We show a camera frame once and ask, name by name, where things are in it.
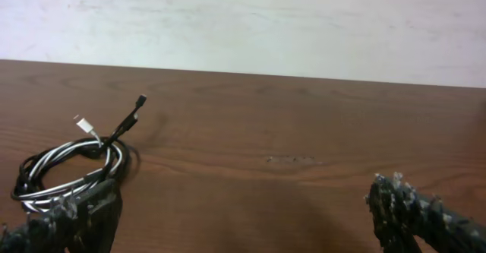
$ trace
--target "wall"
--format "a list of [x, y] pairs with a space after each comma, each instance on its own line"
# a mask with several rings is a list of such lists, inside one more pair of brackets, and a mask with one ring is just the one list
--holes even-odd
[[486, 0], [0, 0], [0, 58], [486, 87]]

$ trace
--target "cable bundle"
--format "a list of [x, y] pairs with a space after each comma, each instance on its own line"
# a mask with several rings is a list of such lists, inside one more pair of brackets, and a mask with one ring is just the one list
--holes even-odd
[[[27, 211], [46, 212], [61, 198], [75, 197], [105, 179], [113, 178], [121, 182], [128, 173], [131, 155], [128, 146], [118, 138], [138, 121], [137, 111], [144, 105], [146, 99], [147, 97], [144, 95], [138, 98], [135, 109], [109, 137], [100, 138], [86, 119], [78, 121], [77, 117], [74, 118], [77, 125], [86, 133], [91, 134], [93, 138], [68, 142], [27, 158], [20, 166], [19, 176], [11, 197], [16, 201], [21, 201], [23, 208]], [[42, 183], [43, 176], [52, 167], [77, 155], [93, 160], [101, 159], [104, 155], [105, 165], [103, 168], [86, 174], [83, 178], [46, 189]]]

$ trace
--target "wooden table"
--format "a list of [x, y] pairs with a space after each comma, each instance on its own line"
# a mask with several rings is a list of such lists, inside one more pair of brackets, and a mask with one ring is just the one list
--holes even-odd
[[[376, 172], [486, 223], [486, 90], [0, 62], [0, 221], [30, 155], [109, 134], [148, 100], [123, 139], [141, 153], [121, 187], [113, 252], [379, 252], [363, 196]], [[73, 159], [48, 185], [101, 162]]]

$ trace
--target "wood grain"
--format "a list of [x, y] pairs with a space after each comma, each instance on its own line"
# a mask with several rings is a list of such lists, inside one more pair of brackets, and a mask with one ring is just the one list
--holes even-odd
[[0, 62], [0, 220], [25, 220], [9, 198], [22, 160], [83, 137], [77, 114], [108, 134], [141, 93], [113, 252], [379, 252], [362, 199], [376, 172], [486, 223], [486, 90], [14, 61]]

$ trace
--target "cable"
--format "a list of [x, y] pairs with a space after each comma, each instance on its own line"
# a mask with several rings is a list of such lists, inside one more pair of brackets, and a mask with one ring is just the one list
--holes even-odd
[[[76, 124], [94, 138], [83, 138], [71, 141], [59, 147], [44, 150], [42, 153], [27, 158], [19, 168], [19, 176], [11, 197], [22, 203], [26, 211], [47, 212], [62, 198], [75, 197], [105, 179], [115, 179], [118, 183], [128, 173], [131, 155], [128, 146], [118, 138], [128, 131], [138, 121], [137, 111], [142, 107], [147, 97], [141, 95], [135, 103], [135, 109], [121, 122], [109, 137], [99, 137], [94, 127], [86, 119], [74, 117]], [[83, 178], [45, 188], [42, 183], [43, 176], [54, 166], [69, 160], [77, 155], [89, 159], [99, 160], [105, 157], [103, 168], [86, 174]]]

